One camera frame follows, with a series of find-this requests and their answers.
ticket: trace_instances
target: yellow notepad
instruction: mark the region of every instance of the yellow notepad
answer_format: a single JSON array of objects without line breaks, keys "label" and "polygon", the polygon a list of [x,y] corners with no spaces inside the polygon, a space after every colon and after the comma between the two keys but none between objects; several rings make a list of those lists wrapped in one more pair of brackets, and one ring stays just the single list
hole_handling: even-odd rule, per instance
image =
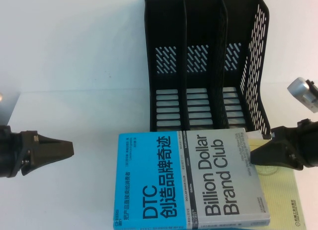
[{"label": "yellow notepad", "polygon": [[[268,140],[249,139],[251,151]],[[275,166],[256,166],[271,221],[255,230],[306,230],[294,170]]]}]

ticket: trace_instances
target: blue book cover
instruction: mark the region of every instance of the blue book cover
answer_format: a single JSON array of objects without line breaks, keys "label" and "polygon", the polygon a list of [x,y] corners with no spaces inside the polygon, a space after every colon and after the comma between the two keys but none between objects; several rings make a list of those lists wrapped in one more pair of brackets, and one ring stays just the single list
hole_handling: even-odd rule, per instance
[{"label": "blue book cover", "polygon": [[243,129],[121,134],[114,229],[268,225],[247,143]]}]

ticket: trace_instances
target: black desk organizer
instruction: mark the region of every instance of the black desk organizer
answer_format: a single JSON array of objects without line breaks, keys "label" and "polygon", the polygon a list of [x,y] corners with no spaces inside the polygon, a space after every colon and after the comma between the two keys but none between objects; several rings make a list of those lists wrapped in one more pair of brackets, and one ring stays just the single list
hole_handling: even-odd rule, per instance
[{"label": "black desk organizer", "polygon": [[260,98],[263,0],[145,0],[150,131],[270,126]]}]

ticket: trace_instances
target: white table surface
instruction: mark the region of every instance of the white table surface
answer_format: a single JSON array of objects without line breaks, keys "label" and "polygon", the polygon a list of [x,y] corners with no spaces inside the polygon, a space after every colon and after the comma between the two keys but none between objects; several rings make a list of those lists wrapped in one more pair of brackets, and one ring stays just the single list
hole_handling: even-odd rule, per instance
[{"label": "white table surface", "polygon": [[[271,127],[318,121],[287,91],[264,84],[261,95]],[[149,130],[149,92],[142,89],[23,93],[9,125],[74,143],[75,155],[27,176],[0,179],[4,230],[112,229],[117,139]],[[318,229],[318,168],[296,178],[309,230]]]}]

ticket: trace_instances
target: white wall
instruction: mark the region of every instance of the white wall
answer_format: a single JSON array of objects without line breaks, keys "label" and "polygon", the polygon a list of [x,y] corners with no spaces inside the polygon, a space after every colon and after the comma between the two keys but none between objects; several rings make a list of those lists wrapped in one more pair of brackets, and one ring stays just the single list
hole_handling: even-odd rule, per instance
[{"label": "white wall", "polygon": [[[263,82],[318,80],[318,0],[265,0]],[[144,0],[0,0],[0,123],[20,92],[148,87]]]}]

